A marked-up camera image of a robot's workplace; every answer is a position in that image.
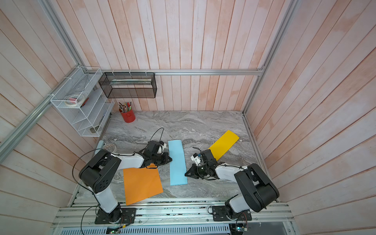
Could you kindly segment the light blue paper sheet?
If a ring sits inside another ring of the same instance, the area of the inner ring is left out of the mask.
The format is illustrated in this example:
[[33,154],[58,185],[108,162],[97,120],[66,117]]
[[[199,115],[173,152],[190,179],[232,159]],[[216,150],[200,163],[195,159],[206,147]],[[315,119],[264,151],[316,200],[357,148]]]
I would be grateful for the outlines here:
[[170,165],[170,185],[186,185],[188,183],[185,173],[186,161],[181,140],[168,141],[169,156],[172,159]]

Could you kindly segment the orange paper sheet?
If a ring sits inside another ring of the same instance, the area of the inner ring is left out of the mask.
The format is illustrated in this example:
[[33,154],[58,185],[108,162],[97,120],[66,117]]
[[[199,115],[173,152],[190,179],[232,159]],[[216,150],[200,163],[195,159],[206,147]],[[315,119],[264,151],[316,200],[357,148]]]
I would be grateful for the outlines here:
[[145,168],[124,169],[123,178],[127,206],[163,192],[159,171],[155,164]]

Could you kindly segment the yellow paper sheet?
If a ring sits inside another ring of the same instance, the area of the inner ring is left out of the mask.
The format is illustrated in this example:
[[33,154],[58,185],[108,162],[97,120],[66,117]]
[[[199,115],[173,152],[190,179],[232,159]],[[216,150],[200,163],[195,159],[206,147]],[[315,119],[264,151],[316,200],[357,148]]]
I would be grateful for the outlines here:
[[211,151],[213,157],[216,160],[219,160],[239,139],[239,136],[228,130],[209,147],[209,150]]

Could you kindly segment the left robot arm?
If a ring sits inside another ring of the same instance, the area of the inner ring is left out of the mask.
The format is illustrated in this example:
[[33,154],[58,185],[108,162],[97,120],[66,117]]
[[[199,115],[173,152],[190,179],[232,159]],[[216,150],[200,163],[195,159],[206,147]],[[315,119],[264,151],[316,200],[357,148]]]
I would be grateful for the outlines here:
[[120,210],[109,185],[118,170],[129,168],[159,167],[172,162],[163,141],[149,141],[146,147],[131,154],[112,153],[102,148],[81,169],[79,179],[94,194],[100,209],[107,215]]

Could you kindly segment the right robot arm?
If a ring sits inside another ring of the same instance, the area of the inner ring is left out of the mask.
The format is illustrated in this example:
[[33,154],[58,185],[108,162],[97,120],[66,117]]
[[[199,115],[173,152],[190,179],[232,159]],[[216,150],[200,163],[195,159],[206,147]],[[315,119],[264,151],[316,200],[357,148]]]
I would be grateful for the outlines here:
[[236,166],[218,162],[209,149],[192,155],[191,159],[194,163],[185,173],[186,177],[227,180],[237,183],[240,188],[240,194],[228,199],[224,206],[213,207],[213,215],[223,214],[234,219],[247,211],[260,212],[280,196],[277,187],[258,164]]

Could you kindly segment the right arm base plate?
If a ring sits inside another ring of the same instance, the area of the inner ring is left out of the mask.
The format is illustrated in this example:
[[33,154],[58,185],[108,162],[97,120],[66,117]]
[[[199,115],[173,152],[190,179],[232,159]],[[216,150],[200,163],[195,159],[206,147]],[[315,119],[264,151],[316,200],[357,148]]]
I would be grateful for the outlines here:
[[252,216],[249,210],[241,212],[233,211],[230,206],[211,206],[211,215],[214,221],[251,221]]

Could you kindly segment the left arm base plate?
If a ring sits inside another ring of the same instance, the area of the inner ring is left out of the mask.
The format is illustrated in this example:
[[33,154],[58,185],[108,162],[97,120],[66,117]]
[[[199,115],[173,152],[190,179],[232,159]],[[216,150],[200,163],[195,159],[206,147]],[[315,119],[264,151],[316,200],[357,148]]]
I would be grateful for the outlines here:
[[100,208],[95,224],[133,224],[136,211],[136,208],[115,208],[111,213],[106,213]]

